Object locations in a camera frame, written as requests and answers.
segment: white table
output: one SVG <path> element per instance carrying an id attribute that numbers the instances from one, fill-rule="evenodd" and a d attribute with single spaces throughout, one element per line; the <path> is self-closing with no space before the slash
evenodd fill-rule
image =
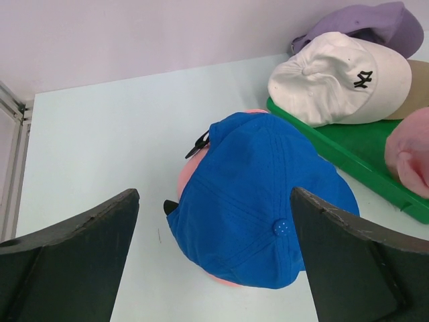
<path id="1" fill-rule="evenodd" d="M 164 199 L 176 199 L 194 141 L 233 112 L 264 107 L 269 74 L 285 58 L 37 95 L 18 235 L 137 188 L 139 218 L 112 321 L 317 321 L 305 273 L 281 290 L 220 285 L 184 257 L 162 210 Z M 364 218 L 429 239 L 429 226 L 342 175 Z"/>

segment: pink cap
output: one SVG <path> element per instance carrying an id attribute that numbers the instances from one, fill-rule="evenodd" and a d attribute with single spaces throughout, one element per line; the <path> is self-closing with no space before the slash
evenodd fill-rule
<path id="1" fill-rule="evenodd" d="M 429 107 L 413 112 L 394 129 L 384 158 L 405 187 L 429 199 Z"/>
<path id="2" fill-rule="evenodd" d="M 246 111 L 246 113 L 267 113 L 267 111 L 264 111 L 262 109 L 250 109 Z M 205 146 L 203 149 L 198 151 L 191 159 L 189 159 L 188 163 L 185 164 L 185 167 L 183 167 L 182 171 L 179 174 L 179 181 L 177 185 L 177 193 L 180 200 L 180 196 L 182 196 L 183 189 L 185 188 L 186 184 L 188 183 L 190 177 L 194 173 L 196 167 L 200 164 L 201 160 L 206 156 L 208 149 L 210 148 L 210 144 Z M 226 280 L 221 280 L 220 278 L 217 278 L 213 275 L 210 275 L 215 280 L 218 280 L 220 283 L 229 285 L 229 286 L 238 286 L 237 284 L 228 282 Z"/>

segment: yankees logo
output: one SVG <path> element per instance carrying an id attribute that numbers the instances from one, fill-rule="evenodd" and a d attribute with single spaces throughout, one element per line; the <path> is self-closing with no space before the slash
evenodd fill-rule
<path id="1" fill-rule="evenodd" d="M 373 72 L 364 72 L 363 70 L 357 75 L 360 80 L 357 82 L 354 82 L 355 88 L 362 87 L 363 89 L 366 89 L 368 86 L 365 85 L 365 83 L 370 83 L 373 79 L 371 78 L 371 75 Z"/>

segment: white cap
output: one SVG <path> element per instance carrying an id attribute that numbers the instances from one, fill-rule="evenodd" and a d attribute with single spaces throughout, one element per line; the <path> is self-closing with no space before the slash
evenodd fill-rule
<path id="1" fill-rule="evenodd" d="M 379 44 L 328 32 L 275 68 L 274 103 L 312 127 L 360 124 L 391 115 L 410 92 L 408 61 Z"/>

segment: green tray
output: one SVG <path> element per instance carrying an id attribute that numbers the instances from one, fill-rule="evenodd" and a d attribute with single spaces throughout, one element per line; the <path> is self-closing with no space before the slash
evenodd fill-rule
<path id="1" fill-rule="evenodd" d="M 323 158 L 408 215 L 429 224 L 429 200 L 394 180 L 384 162 L 386 138 L 400 121 L 312 128 L 280 109 L 271 99 L 267 101 L 267 108 L 303 133 Z"/>

